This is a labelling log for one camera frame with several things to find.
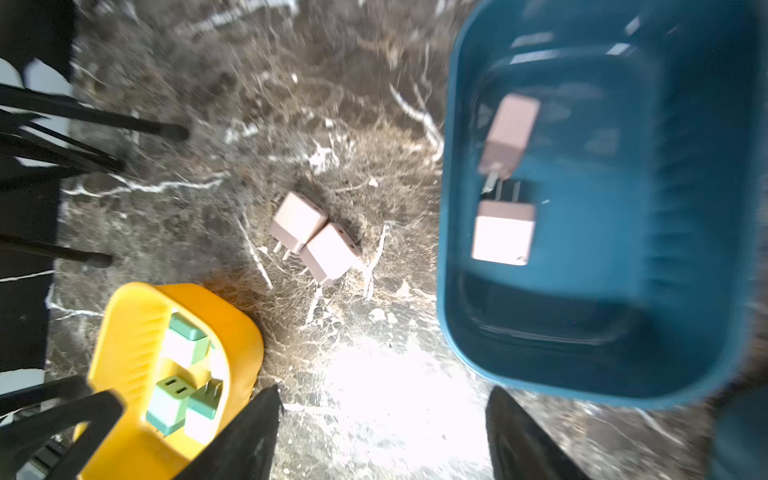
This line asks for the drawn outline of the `yellow storage box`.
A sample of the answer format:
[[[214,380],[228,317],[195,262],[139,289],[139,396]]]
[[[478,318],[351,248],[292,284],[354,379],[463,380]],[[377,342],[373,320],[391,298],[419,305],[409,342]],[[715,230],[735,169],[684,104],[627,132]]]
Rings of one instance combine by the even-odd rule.
[[[210,338],[206,357],[192,367],[181,367],[161,355],[174,312]],[[163,437],[146,420],[154,385],[172,375],[196,390],[209,380],[221,380],[217,435],[250,401],[263,358],[263,338],[256,324],[211,291],[195,284],[121,286],[107,305],[88,381],[95,391],[116,394],[124,412],[81,478],[174,478],[209,443],[189,438],[185,423]]]

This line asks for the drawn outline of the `pink plug pair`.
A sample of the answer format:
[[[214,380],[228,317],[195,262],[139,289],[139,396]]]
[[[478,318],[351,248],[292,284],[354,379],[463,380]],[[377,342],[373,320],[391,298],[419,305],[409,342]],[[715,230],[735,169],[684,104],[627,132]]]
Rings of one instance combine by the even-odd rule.
[[[326,225],[328,215],[306,196],[290,191],[277,209],[268,232],[279,247],[285,247],[286,260],[301,249]]]

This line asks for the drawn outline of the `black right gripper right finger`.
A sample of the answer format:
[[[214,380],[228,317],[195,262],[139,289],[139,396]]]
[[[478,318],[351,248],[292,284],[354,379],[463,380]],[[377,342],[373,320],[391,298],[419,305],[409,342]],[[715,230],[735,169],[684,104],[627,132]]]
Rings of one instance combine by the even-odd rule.
[[[500,479],[589,479],[514,398],[495,386],[485,423],[493,477]]]

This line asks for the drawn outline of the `green plug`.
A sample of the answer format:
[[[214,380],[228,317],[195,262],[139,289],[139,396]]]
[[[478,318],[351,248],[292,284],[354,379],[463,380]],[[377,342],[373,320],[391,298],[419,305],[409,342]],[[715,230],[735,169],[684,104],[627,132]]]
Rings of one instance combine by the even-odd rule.
[[[188,368],[201,362],[207,355],[210,338],[198,326],[190,323],[181,313],[170,316],[161,355],[181,367]]]
[[[223,382],[209,380],[189,398],[185,414],[185,434],[202,445],[207,445],[216,436],[218,429],[217,412],[222,395]]]
[[[146,420],[167,437],[185,423],[186,410],[195,387],[178,375],[164,378],[154,385]]]

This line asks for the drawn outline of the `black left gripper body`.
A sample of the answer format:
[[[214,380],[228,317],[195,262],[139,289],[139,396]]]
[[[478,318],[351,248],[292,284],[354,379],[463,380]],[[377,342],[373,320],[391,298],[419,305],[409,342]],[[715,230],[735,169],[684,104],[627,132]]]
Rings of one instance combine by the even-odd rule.
[[[1,396],[1,413],[58,399],[48,410],[9,423],[1,428],[1,477],[13,479],[17,472],[54,435],[79,424],[85,430],[50,470],[50,479],[76,478],[124,412],[116,394],[93,392],[85,378],[71,376],[27,387]]]

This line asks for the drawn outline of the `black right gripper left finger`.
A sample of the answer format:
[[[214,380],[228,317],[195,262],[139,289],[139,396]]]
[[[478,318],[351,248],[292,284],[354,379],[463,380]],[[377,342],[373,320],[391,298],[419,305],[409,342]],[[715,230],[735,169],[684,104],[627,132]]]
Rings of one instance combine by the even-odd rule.
[[[263,389],[175,479],[270,479],[281,413],[278,386]]]

